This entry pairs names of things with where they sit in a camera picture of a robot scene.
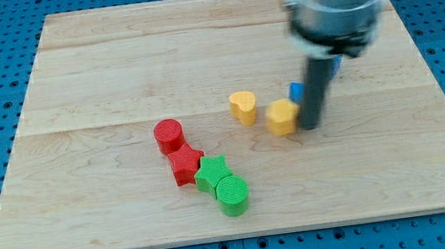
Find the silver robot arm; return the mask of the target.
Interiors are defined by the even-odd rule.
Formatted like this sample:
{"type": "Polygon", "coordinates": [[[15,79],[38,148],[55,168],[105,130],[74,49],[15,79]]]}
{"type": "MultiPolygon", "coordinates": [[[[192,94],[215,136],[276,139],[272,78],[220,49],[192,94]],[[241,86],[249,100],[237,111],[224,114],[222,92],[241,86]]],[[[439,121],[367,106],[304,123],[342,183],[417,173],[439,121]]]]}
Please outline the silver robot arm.
{"type": "Polygon", "coordinates": [[[290,34],[308,59],[357,57],[377,36],[383,0],[285,0],[290,34]]]}

